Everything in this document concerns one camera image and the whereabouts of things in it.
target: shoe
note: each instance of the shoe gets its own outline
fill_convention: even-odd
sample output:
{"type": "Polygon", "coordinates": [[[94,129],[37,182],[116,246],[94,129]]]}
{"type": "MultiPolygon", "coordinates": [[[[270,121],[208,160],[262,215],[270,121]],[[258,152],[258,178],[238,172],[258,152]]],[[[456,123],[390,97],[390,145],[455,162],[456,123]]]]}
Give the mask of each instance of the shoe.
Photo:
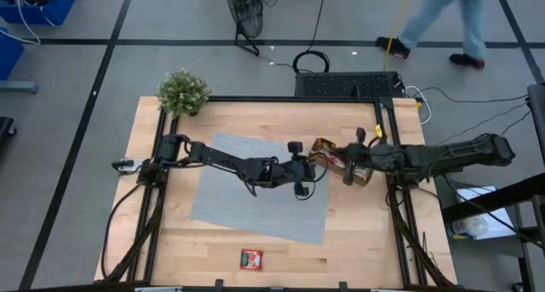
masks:
{"type": "MultiPolygon", "coordinates": [[[[388,50],[388,44],[390,43],[389,37],[378,37],[376,39],[375,46],[379,49],[388,50]]],[[[394,57],[405,60],[409,58],[410,49],[407,49],[398,38],[392,39],[392,46],[390,46],[390,54],[394,57]]]]}
{"type": "Polygon", "coordinates": [[[472,58],[468,54],[453,54],[449,58],[450,62],[458,67],[472,67],[476,70],[485,69],[485,61],[472,58]]]}

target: blue jeans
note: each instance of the blue jeans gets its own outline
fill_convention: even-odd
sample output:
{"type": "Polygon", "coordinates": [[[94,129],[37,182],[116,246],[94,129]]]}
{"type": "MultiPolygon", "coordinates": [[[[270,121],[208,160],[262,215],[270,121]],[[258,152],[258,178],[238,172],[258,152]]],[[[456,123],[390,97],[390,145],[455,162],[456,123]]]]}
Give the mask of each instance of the blue jeans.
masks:
{"type": "MultiPolygon", "coordinates": [[[[456,0],[423,0],[420,14],[407,23],[399,41],[409,49],[418,45],[424,32],[439,17],[441,11],[456,0]]],[[[486,45],[483,39],[484,0],[460,1],[465,37],[463,50],[475,59],[485,57],[486,45]]]]}

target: wooden table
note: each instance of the wooden table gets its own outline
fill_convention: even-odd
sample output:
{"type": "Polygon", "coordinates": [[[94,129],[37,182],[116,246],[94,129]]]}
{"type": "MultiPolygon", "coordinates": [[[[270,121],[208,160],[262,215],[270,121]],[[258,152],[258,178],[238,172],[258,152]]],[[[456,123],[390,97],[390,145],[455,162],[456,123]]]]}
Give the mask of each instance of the wooden table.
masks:
{"type": "MultiPolygon", "coordinates": [[[[424,143],[414,100],[394,100],[394,107],[401,142],[424,143]]],[[[142,97],[127,157],[150,157],[158,116],[157,99],[142,97]]],[[[283,143],[299,140],[310,147],[317,137],[345,145],[355,141],[357,127],[372,132],[375,125],[373,105],[367,104],[212,102],[196,117],[181,118],[178,130],[206,144],[215,132],[224,132],[283,143]]],[[[201,173],[202,169],[170,171],[152,284],[212,286],[216,279],[223,279],[226,286],[245,287],[336,288],[340,281],[346,281],[350,288],[403,287],[392,216],[385,203],[384,174],[375,172],[365,188],[345,186],[340,176],[332,175],[324,244],[317,246],[191,220],[201,173]],[[262,272],[238,269],[241,249],[264,250],[262,272]]],[[[120,178],[116,202],[135,180],[135,175],[120,178]]],[[[435,192],[433,184],[422,187],[435,192]]],[[[413,191],[411,196],[420,238],[426,232],[428,252],[433,253],[443,274],[456,282],[439,202],[422,191],[413,191]]],[[[113,218],[106,257],[108,272],[134,241],[141,199],[142,191],[134,194],[113,218]]],[[[137,278],[142,277],[146,252],[145,245],[137,278]]],[[[409,249],[407,255],[411,280],[416,283],[409,249]]]]}

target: floor fan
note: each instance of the floor fan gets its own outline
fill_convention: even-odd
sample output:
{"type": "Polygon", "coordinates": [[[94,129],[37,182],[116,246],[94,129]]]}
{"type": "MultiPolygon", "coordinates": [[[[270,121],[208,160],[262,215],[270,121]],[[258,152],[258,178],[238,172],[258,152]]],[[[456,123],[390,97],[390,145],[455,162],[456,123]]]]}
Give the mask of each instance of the floor fan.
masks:
{"type": "Polygon", "coordinates": [[[235,44],[241,49],[258,56],[259,49],[254,45],[251,39],[260,35],[263,30],[263,2],[262,0],[227,0],[232,18],[235,20],[237,30],[235,34],[235,44]],[[242,35],[251,45],[249,49],[241,44],[238,36],[242,35]]]}

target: red snack package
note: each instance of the red snack package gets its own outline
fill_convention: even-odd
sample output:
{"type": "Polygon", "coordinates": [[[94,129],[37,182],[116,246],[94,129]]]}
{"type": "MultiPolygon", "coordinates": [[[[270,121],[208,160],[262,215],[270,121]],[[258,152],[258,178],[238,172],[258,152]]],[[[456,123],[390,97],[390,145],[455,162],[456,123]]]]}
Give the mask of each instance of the red snack package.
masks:
{"type": "Polygon", "coordinates": [[[240,269],[261,271],[263,265],[263,251],[243,249],[240,254],[240,269]]]}

